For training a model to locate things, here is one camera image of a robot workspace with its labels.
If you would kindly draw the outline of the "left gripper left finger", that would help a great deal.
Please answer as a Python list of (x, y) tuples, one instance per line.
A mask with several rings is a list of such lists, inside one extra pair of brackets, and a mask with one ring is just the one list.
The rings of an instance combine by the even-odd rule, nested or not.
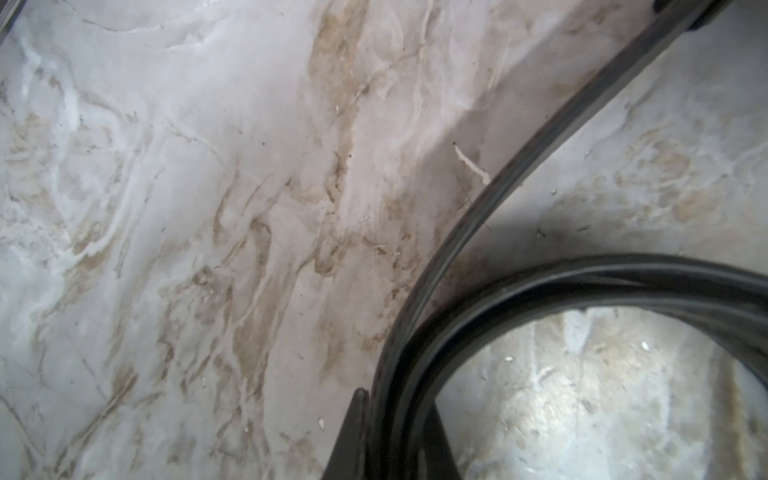
[(369, 392), (363, 388), (356, 389), (321, 477), (322, 480), (365, 478), (368, 403)]

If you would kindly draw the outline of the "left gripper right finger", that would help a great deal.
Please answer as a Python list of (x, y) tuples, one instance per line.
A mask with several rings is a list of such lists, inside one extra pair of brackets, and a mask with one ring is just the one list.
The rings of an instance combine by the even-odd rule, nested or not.
[(462, 479), (436, 405), (432, 406), (424, 423), (422, 448), (426, 479)]

